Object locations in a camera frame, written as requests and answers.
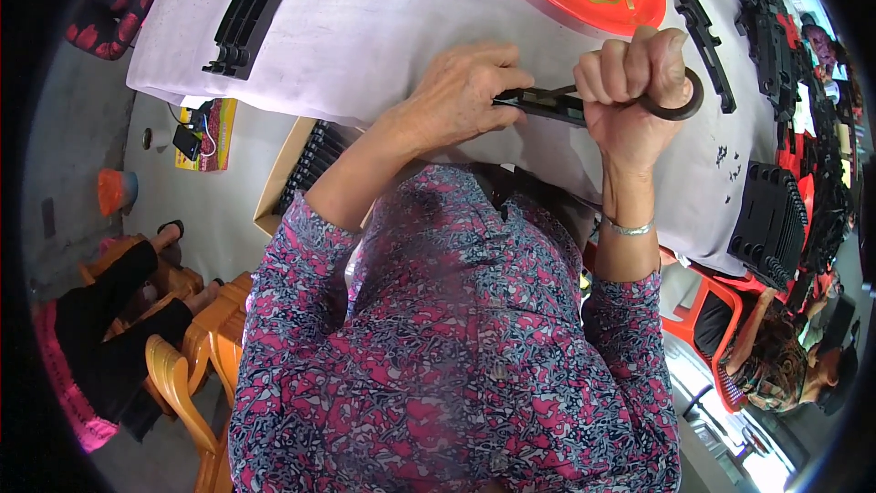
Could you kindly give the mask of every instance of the orange plastic bag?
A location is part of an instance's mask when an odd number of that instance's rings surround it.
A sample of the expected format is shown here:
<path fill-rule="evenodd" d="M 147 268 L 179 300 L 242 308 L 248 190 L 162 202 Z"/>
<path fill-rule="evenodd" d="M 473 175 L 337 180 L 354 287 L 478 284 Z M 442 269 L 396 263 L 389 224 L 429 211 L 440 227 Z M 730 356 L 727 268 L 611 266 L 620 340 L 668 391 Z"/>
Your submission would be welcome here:
<path fill-rule="evenodd" d="M 137 200 L 137 174 L 104 168 L 97 174 L 97 201 L 101 214 L 108 217 Z"/>

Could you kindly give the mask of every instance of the sandal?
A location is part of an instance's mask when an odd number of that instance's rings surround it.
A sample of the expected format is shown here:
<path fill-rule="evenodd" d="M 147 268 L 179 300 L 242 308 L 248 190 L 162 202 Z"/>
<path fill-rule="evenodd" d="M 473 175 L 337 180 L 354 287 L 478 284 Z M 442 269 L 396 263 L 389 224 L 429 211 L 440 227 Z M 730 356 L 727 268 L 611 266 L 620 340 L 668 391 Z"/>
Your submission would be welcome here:
<path fill-rule="evenodd" d="M 158 231 L 158 232 L 160 233 L 162 230 L 164 230 L 164 227 L 165 227 L 165 226 L 168 226 L 168 225 L 177 225 L 178 227 L 180 227 L 180 238 L 177 238 L 176 240 L 177 240 L 177 241 L 182 240 L 182 235 L 183 235 L 183 233 L 186 232 L 185 227 L 182 226 L 182 221 L 180 221 L 180 220 L 168 221 L 167 223 L 165 223 L 165 224 L 163 224 L 162 226 L 159 227 L 159 231 Z"/>

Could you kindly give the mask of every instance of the orange plastic chair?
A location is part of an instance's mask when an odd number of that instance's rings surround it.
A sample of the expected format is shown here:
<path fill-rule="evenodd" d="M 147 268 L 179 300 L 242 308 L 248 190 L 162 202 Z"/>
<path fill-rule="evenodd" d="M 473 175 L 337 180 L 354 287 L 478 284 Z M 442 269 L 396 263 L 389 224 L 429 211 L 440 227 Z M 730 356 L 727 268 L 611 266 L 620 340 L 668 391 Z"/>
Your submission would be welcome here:
<path fill-rule="evenodd" d="M 696 319 L 699 318 L 700 311 L 703 310 L 703 305 L 706 302 L 706 297 L 709 292 L 717 295 L 717 297 L 727 303 L 733 311 L 727 331 L 721 339 L 721 343 L 718 345 L 715 356 L 712 358 L 700 352 L 694 342 L 694 325 L 696 324 Z M 733 384 L 733 381 L 727 376 L 724 367 L 718 364 L 721 361 L 724 352 L 727 350 L 727 345 L 730 344 L 730 339 L 732 338 L 733 333 L 736 331 L 736 327 L 739 324 L 739 317 L 742 316 L 742 300 L 739 298 L 739 294 L 720 282 L 709 277 L 702 277 L 699 290 L 696 291 L 693 305 L 689 309 L 678 305 L 675 307 L 673 315 L 681 318 L 681 321 L 661 317 L 663 330 L 678 337 L 694 349 L 695 353 L 702 358 L 703 361 L 706 362 L 706 365 L 711 369 L 715 381 L 715 389 L 721 398 L 722 404 L 724 404 L 725 410 L 729 413 L 739 411 L 742 408 L 742 401 L 745 398 L 745 394 Z"/>

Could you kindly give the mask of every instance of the pink patterned blouse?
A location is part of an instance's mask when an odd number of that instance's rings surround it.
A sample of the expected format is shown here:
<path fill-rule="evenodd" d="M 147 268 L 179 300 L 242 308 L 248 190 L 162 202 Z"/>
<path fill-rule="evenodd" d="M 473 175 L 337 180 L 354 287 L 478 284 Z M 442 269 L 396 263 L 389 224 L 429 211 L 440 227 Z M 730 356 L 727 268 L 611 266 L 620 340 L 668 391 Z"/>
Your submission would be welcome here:
<path fill-rule="evenodd" d="M 659 275 L 597 280 L 582 327 L 572 239 L 529 198 L 506 205 L 431 165 L 356 236 L 296 196 L 253 275 L 236 487 L 678 488 Z"/>

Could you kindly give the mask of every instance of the red plate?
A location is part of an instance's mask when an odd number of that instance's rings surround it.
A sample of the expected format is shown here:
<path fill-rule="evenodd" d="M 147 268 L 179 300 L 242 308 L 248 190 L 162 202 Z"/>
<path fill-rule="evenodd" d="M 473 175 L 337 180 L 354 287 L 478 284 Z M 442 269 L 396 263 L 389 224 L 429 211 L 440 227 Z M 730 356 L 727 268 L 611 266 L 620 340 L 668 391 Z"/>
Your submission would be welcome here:
<path fill-rule="evenodd" d="M 666 0 L 547 0 L 566 14 L 593 27 L 631 37 L 636 27 L 659 27 L 666 15 Z"/>

